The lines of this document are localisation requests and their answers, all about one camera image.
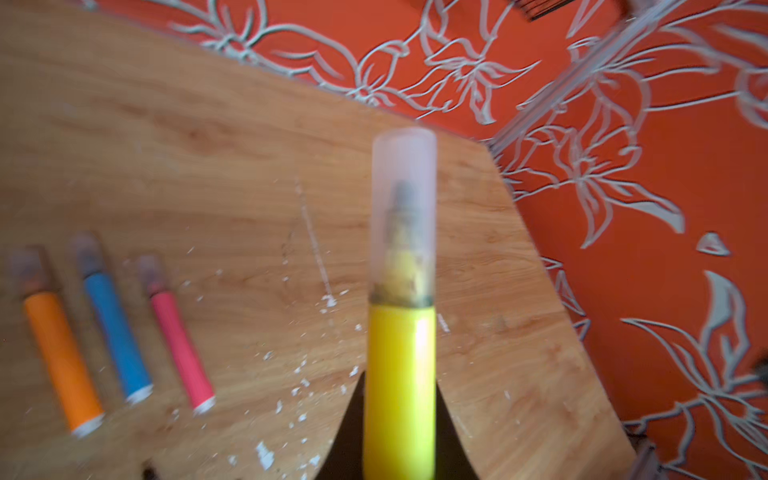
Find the orange marker pen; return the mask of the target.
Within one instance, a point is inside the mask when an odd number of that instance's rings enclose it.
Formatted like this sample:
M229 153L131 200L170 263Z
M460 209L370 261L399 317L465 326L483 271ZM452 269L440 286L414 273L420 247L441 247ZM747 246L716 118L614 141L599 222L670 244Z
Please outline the orange marker pen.
M10 268L70 431L84 438L102 425L105 412L47 258L41 249L26 247L11 254Z

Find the yellow marker pen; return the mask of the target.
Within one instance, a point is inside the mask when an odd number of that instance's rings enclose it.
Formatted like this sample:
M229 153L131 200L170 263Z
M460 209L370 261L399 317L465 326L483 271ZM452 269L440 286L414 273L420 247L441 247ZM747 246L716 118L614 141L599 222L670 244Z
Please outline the yellow marker pen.
M435 306L407 308L369 299L363 476L432 479L435 454Z

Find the pink marker pen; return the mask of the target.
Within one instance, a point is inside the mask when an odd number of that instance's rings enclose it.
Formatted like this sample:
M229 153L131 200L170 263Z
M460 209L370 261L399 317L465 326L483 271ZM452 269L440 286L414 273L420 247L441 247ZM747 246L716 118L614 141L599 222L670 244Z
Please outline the pink marker pen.
M155 255L141 255L137 259L137 271L193 413L202 415L215 405L215 392L185 328L162 262Z

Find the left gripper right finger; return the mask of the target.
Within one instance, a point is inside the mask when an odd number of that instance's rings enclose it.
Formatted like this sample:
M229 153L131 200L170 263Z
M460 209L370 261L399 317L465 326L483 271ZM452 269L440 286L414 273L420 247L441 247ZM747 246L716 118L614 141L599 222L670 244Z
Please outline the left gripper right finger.
M479 479L461 443L439 386L436 386L435 457L437 480Z

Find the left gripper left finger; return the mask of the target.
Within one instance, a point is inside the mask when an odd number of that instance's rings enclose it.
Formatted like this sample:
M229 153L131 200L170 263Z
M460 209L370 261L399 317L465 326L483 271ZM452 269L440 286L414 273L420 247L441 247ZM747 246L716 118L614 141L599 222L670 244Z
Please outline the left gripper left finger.
M363 479L365 373L362 373L316 480Z

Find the blue marker pen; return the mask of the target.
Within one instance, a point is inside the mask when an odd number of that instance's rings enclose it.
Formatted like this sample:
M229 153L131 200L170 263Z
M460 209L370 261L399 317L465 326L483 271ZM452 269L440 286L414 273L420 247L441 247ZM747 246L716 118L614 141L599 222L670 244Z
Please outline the blue marker pen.
M83 232L73 239L74 257L129 405L146 400L153 382L110 275L100 241Z

